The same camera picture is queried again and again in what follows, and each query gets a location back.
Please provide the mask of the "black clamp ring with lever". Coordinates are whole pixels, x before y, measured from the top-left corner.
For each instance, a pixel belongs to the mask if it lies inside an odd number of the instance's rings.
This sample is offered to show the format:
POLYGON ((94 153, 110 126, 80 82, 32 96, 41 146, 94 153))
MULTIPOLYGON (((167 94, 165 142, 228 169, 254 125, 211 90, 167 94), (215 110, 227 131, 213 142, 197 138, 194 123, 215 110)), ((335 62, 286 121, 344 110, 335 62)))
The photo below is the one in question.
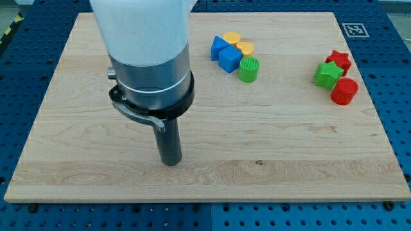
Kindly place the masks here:
POLYGON ((195 79, 190 71, 190 86, 184 97, 174 105, 158 110, 140 108, 132 104, 126 99, 117 85, 110 89, 109 97, 114 108, 123 116, 137 123, 152 126, 158 132, 164 133, 166 131, 165 121, 177 119, 191 106, 195 97, 194 87, 195 79))

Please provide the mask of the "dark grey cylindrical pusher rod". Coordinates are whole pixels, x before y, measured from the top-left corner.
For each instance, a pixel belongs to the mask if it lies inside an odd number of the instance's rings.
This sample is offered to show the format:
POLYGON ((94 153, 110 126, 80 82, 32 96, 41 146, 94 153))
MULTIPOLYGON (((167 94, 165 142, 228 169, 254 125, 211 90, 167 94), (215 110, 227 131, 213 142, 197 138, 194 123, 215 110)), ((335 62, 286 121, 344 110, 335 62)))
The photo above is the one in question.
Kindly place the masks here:
POLYGON ((161 162, 166 166, 175 166, 182 160, 178 119, 163 120, 165 131, 153 129, 161 162))

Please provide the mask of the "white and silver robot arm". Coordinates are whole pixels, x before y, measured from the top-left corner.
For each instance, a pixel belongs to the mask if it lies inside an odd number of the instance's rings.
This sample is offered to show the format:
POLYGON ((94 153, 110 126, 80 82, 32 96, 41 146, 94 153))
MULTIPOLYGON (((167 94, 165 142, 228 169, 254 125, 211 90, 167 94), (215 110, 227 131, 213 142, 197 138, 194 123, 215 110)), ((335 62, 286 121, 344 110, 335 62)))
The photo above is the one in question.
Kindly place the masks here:
POLYGON ((109 96, 125 117, 153 128, 161 161, 182 160, 178 118, 195 97, 188 16, 194 1, 92 0, 116 81, 109 96))

